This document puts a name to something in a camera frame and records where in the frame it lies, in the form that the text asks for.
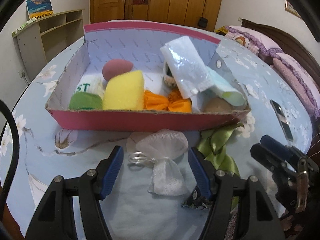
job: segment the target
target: blue floral bedsheet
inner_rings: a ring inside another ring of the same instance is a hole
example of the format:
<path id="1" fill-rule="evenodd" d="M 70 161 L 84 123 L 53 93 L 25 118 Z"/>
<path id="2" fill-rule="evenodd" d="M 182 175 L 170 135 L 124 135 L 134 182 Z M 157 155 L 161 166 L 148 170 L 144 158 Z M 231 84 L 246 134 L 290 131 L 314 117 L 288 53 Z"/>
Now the blue floral bedsheet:
<path id="1" fill-rule="evenodd" d="M 268 134 L 285 145 L 307 152 L 312 137 L 307 111 L 291 88 L 262 60 L 238 43 L 206 32 L 221 40 L 217 52 L 231 69 L 249 99 L 251 113 L 243 120 L 227 143 L 242 178 L 254 174 L 262 181 L 278 213 L 283 208 L 275 200 L 275 184 L 267 170 L 250 157 L 250 148 Z M 13 111 L 20 137 L 20 159 L 9 197 L 8 207 L 25 234 L 36 205 L 56 175 L 77 177 L 108 157 L 115 145 L 126 147 L 129 132 L 65 130 L 44 109 L 64 66 L 83 44 L 83 38 L 55 57 L 28 87 Z M 284 137 L 270 99 L 279 103 L 289 121 L 294 141 Z M 194 146 L 199 133 L 186 132 Z M 12 139 L 8 127 L 0 149 L 0 177 L 4 182 L 11 161 Z M 181 208 L 188 195 L 161 197 L 147 192 L 152 169 L 128 165 L 127 154 L 112 193 L 101 208 L 113 239 L 198 239 L 208 212 Z M 178 161 L 188 190 L 196 182 L 187 157 Z M 79 239 L 85 239 L 78 199 L 74 213 Z"/>

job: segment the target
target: blue gripper pad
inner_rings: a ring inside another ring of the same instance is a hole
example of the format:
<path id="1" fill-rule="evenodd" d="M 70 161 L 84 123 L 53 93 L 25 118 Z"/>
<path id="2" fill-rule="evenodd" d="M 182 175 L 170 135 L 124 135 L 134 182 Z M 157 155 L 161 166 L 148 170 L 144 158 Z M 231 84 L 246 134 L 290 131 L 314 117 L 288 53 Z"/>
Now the blue gripper pad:
<path id="1" fill-rule="evenodd" d="M 112 191 L 113 185 L 123 163 L 124 152 L 121 146 L 115 146 L 108 159 L 102 160 L 98 167 L 98 187 L 101 187 L 99 199 L 103 200 Z"/>
<path id="2" fill-rule="evenodd" d="M 212 193 L 210 190 L 209 177 L 207 176 L 200 160 L 198 159 L 197 154 L 194 152 L 192 148 L 189 149 L 188 152 L 188 162 L 193 172 L 193 175 L 195 176 L 201 195 L 204 196 L 206 199 L 210 200 L 212 198 Z"/>
<path id="3" fill-rule="evenodd" d="M 290 153 L 290 150 L 287 147 L 285 147 L 283 144 L 279 143 L 269 135 L 262 136 L 260 143 L 263 147 L 268 149 L 270 152 L 273 152 L 284 161 L 289 161 L 292 156 L 292 153 Z"/>

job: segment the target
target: electrical outlet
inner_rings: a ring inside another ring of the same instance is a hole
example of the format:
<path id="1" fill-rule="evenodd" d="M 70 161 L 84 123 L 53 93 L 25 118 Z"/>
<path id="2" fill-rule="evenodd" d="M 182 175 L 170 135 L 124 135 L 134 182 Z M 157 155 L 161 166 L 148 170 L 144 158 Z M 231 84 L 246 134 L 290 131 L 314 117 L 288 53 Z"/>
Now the electrical outlet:
<path id="1" fill-rule="evenodd" d="M 25 72 L 24 72 L 23 70 L 20 70 L 20 71 L 19 71 L 19 77 L 20 77 L 20 78 L 23 78 L 25 75 L 26 75 L 26 74 L 25 74 Z"/>

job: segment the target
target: small ceramic cup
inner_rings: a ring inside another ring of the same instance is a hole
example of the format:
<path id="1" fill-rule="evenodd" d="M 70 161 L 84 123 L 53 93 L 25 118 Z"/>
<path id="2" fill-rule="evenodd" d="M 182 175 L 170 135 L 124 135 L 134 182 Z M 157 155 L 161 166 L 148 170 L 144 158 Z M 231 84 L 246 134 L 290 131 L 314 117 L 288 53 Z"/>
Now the small ceramic cup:
<path id="1" fill-rule="evenodd" d="M 164 62 L 164 65 L 163 65 L 163 80 L 164 80 L 164 83 L 170 87 L 170 88 L 175 88 L 177 86 L 177 83 L 176 81 L 174 80 L 173 77 L 171 76 L 168 76 L 168 69 L 169 69 L 169 66 L 167 64 L 167 62 Z"/>

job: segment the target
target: white plastic bag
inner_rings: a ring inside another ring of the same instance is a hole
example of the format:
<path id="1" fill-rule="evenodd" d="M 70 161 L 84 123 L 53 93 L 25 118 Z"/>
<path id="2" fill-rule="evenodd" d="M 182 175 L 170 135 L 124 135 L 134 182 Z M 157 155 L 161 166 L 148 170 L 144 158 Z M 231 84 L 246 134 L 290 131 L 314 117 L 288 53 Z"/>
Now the white plastic bag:
<path id="1" fill-rule="evenodd" d="M 188 193 L 178 165 L 173 161 L 188 150 L 188 141 L 182 132 L 160 130 L 136 144 L 138 152 L 129 155 L 129 161 L 149 166 L 154 164 L 148 192 L 179 196 Z"/>
<path id="2" fill-rule="evenodd" d="M 208 69 L 188 36 L 160 48 L 184 99 L 213 86 Z"/>

